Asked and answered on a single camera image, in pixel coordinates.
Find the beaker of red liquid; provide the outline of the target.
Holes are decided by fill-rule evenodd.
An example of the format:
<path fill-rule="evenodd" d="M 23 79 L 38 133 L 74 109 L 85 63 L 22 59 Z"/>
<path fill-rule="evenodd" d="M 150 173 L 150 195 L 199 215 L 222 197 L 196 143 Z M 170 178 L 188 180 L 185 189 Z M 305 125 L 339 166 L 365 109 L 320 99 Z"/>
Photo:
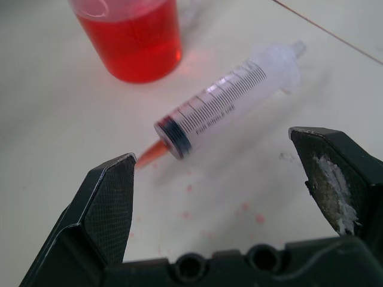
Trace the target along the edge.
<path fill-rule="evenodd" d="M 68 0 L 108 72 L 147 83 L 181 61 L 177 0 Z"/>

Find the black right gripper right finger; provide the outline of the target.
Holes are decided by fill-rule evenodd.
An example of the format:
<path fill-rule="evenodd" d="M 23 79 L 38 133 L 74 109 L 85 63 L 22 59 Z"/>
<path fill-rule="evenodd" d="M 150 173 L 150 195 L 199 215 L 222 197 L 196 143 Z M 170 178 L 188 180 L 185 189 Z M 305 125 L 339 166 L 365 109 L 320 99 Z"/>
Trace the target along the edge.
<path fill-rule="evenodd" d="M 383 161 L 344 132 L 291 127 L 310 195 L 340 236 L 362 239 L 383 263 Z"/>

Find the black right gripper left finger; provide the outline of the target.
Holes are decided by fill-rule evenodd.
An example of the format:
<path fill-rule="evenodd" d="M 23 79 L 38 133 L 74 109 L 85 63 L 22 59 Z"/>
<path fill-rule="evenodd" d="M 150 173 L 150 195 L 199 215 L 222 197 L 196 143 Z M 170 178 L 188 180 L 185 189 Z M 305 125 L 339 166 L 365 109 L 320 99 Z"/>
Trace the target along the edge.
<path fill-rule="evenodd" d="M 122 263 L 135 164 L 128 153 L 88 172 L 19 287 L 99 287 L 104 270 Z"/>

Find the clear plastic syringe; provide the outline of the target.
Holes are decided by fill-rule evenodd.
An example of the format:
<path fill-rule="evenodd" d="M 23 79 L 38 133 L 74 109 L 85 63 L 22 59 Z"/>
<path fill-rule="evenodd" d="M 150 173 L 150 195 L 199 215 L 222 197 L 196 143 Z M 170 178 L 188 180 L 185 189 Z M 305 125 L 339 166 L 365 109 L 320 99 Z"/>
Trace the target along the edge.
<path fill-rule="evenodd" d="M 272 44 L 253 54 L 156 121 L 159 140 L 139 157 L 136 168 L 167 152 L 182 160 L 267 97 L 296 88 L 301 80 L 298 60 L 305 52 L 306 44 L 300 40 L 291 45 Z"/>

